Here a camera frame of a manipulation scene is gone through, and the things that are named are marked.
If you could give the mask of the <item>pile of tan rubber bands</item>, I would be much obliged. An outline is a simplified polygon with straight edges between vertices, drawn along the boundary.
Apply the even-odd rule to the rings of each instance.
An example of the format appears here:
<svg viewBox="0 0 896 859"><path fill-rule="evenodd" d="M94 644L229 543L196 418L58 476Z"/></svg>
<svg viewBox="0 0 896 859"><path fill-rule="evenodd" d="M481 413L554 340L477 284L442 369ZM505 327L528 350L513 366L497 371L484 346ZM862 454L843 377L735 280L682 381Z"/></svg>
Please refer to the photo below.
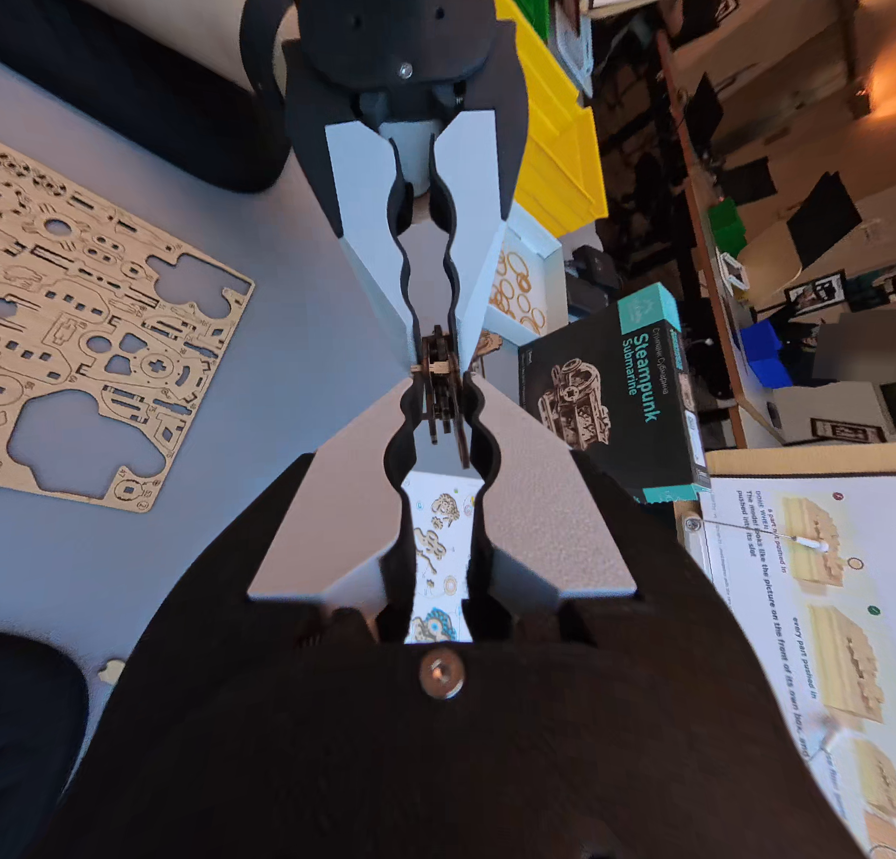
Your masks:
<svg viewBox="0 0 896 859"><path fill-rule="evenodd" d="M545 287L520 251L502 249L488 304L536 336L547 332Z"/></svg>

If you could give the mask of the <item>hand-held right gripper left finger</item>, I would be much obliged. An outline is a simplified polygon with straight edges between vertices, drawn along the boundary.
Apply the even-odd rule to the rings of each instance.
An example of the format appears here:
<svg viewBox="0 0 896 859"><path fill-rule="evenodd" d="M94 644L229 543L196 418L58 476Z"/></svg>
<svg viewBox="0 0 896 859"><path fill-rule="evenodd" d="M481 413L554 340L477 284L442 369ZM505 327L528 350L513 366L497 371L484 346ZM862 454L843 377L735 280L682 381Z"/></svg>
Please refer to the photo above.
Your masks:
<svg viewBox="0 0 896 859"><path fill-rule="evenodd" d="M256 603L303 603L372 620L406 615L417 550L402 484L417 461L420 377L406 377L315 452L248 587Z"/></svg>

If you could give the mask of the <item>black cushioned pad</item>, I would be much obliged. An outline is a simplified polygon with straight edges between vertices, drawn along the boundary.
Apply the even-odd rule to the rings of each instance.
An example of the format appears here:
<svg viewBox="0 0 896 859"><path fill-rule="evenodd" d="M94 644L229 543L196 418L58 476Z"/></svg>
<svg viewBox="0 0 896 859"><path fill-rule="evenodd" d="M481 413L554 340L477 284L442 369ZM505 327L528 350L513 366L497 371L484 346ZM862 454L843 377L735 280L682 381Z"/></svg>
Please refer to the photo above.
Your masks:
<svg viewBox="0 0 896 859"><path fill-rule="evenodd" d="M269 189L290 154L250 91L84 0L1 0L1 62L212 186Z"/></svg>
<svg viewBox="0 0 896 859"><path fill-rule="evenodd" d="M84 740L89 696L79 666L48 644L1 635L1 856L39 839Z"/></svg>

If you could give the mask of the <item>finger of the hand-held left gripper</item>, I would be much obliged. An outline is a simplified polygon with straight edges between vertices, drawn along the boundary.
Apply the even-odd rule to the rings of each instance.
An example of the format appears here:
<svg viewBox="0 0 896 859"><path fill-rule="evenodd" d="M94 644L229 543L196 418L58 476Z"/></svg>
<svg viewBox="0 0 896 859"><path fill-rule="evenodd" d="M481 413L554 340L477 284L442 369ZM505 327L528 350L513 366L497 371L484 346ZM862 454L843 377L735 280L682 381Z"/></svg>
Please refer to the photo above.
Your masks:
<svg viewBox="0 0 896 859"><path fill-rule="evenodd" d="M397 149L361 122L325 128L339 205L340 244L401 368L420 364L420 328L409 304L410 265L397 235L405 197Z"/></svg>
<svg viewBox="0 0 896 859"><path fill-rule="evenodd" d="M501 211L496 118L460 113L430 148L431 197L447 219L443 267L452 298L447 321L461 370L484 325L506 221Z"/></svg>

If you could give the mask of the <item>white cardboard box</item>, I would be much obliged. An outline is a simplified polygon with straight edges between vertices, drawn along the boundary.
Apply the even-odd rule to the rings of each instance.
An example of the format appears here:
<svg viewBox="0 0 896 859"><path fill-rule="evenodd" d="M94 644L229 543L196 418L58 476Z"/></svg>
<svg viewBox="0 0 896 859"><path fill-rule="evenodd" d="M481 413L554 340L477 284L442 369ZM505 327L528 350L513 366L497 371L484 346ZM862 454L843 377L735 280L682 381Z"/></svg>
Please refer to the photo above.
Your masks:
<svg viewBox="0 0 896 859"><path fill-rule="evenodd" d="M544 336L565 327L568 323L566 271L559 240L519 203L514 202L500 252L502 249L520 251L529 262L532 272L538 271L537 277L545 287L547 332ZM543 337L510 321L489 304L485 328L517 347Z"/></svg>

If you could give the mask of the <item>stack of yellow plastic bins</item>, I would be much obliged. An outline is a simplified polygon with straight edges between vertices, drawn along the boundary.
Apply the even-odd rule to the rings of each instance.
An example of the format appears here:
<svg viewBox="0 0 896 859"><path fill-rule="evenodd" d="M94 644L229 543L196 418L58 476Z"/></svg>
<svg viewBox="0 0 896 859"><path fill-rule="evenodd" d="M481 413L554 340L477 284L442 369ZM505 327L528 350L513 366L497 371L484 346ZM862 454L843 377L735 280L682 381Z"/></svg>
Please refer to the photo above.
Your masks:
<svg viewBox="0 0 896 859"><path fill-rule="evenodd" d="M554 237L608 214L592 112L514 0L494 0L498 18L516 25L529 97L529 131L515 201Z"/></svg>

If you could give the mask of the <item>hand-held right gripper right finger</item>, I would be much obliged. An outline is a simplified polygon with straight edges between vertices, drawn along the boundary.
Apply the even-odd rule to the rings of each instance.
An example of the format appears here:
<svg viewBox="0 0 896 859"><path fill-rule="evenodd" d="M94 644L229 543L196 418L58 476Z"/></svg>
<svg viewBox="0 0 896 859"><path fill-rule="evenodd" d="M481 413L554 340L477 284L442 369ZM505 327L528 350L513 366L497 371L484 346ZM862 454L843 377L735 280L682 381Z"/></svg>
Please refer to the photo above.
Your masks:
<svg viewBox="0 0 896 859"><path fill-rule="evenodd" d="M474 641L636 584L566 444L480 375L463 380L476 495L463 615Z"/></svg>

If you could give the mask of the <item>laser-cut wooden parts sheet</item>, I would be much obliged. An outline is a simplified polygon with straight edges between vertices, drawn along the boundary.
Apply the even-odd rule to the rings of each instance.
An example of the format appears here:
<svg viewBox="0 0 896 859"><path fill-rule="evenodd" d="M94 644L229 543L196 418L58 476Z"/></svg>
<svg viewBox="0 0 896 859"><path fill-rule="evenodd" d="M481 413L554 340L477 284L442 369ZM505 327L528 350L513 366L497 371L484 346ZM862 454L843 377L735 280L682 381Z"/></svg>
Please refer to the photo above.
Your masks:
<svg viewBox="0 0 896 859"><path fill-rule="evenodd" d="M2 487L149 512L238 327L255 284L40 162L1 148ZM223 310L160 291L158 260L196 259L235 278ZM103 421L156 450L161 470L118 464L98 496L40 484L11 453L32 401L83 393Z"/></svg>

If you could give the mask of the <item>white instruction booklet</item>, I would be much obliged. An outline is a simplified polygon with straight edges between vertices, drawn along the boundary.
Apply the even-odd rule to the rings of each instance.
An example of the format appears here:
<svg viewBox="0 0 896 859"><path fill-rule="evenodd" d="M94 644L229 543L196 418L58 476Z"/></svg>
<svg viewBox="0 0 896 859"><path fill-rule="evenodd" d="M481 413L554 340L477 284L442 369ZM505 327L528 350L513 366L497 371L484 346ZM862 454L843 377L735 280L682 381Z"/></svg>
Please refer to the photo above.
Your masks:
<svg viewBox="0 0 896 859"><path fill-rule="evenodd" d="M463 612L476 495L482 480L412 471L402 484L409 497L416 584L407 644L471 642Z"/></svg>

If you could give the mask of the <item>small black box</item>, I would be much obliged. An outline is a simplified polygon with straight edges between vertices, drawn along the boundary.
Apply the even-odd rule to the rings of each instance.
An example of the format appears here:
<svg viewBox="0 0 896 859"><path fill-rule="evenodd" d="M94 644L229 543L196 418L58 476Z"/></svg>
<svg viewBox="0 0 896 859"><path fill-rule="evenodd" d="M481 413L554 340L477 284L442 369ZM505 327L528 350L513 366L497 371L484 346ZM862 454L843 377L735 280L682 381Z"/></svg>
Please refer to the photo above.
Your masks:
<svg viewBox="0 0 896 859"><path fill-rule="evenodd" d="M614 304L622 282L609 253L585 244L573 250L566 268L566 295L570 313L596 314Z"/></svg>

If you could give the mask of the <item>long wooden table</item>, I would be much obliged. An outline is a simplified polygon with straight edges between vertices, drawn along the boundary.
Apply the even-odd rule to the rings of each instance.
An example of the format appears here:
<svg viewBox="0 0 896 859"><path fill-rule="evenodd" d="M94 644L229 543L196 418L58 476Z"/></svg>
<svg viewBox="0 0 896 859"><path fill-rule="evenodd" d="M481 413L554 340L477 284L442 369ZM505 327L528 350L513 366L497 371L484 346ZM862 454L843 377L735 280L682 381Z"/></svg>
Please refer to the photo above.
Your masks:
<svg viewBox="0 0 896 859"><path fill-rule="evenodd" d="M697 291L711 303L716 341L723 354L726 378L733 394L728 403L728 415L735 445L739 449L780 447L783 441L769 413L771 392L762 386L749 367L738 341L738 323L746 308L728 293L716 259L717 244L709 211L720 202L718 191L711 173L693 148L686 125L684 93L678 87L674 52L665 30L658 32L656 47L661 72L657 79L665 83L670 115L686 168L682 190L695 237L691 254Z"/></svg>

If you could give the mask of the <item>small wooden mechanical model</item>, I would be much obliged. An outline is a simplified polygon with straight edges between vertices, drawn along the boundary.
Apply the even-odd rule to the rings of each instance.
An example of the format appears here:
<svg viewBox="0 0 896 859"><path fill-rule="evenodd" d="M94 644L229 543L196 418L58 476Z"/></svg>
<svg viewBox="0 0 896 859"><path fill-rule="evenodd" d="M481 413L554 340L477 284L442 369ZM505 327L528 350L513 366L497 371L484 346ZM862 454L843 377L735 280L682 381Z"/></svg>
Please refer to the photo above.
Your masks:
<svg viewBox="0 0 896 859"><path fill-rule="evenodd" d="M485 358L487 355L499 351L503 346L503 342L504 339L499 334L483 329L480 332L468 370L484 377Z"/></svg>

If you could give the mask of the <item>grey desk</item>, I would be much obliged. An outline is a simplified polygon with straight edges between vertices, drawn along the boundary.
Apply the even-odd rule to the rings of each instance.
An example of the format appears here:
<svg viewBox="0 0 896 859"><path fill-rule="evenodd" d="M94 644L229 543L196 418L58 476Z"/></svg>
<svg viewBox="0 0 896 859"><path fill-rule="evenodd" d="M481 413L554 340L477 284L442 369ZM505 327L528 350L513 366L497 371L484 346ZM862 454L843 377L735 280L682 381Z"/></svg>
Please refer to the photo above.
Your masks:
<svg viewBox="0 0 896 859"><path fill-rule="evenodd" d="M2 629L88 680L87 738L126 659L197 556L301 454L394 386L400 367L294 159L270 190L198 181L2 69L2 142L255 284L146 514L2 489Z"/></svg>

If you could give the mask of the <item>blue plastic bin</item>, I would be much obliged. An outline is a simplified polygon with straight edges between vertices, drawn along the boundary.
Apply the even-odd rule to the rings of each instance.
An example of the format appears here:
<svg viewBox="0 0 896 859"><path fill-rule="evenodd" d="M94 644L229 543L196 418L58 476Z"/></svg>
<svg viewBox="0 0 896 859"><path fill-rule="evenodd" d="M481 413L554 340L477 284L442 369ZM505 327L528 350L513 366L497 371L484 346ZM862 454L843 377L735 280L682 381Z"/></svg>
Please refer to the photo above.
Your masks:
<svg viewBox="0 0 896 859"><path fill-rule="evenodd" d="M746 362L764 388L779 389L794 385L790 372L780 360L782 343L767 320L740 329L738 335Z"/></svg>

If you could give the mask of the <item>wooden gear assembly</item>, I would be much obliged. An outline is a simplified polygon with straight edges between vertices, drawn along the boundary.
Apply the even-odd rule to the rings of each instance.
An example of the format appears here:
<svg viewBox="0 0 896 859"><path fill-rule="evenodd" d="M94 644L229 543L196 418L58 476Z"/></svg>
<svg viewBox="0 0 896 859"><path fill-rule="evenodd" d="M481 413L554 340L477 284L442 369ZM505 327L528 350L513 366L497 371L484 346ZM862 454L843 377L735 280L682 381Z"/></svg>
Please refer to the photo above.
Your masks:
<svg viewBox="0 0 896 859"><path fill-rule="evenodd" d="M438 443L440 431L445 435L454 435L462 469L468 470L470 460L463 413L463 382L452 334L435 325L432 333L422 338L420 362L412 367L411 372L422 377L423 414L432 444Z"/></svg>

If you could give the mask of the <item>black puzzle kit box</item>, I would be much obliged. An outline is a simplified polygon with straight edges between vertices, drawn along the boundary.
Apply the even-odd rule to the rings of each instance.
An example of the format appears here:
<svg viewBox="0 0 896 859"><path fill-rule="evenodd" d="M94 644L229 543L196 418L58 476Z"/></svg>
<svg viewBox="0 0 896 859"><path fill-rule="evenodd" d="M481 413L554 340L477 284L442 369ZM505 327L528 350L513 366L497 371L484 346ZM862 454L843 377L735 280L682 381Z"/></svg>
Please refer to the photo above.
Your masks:
<svg viewBox="0 0 896 859"><path fill-rule="evenodd" d="M678 304L654 283L518 351L521 406L641 503L711 489Z"/></svg>

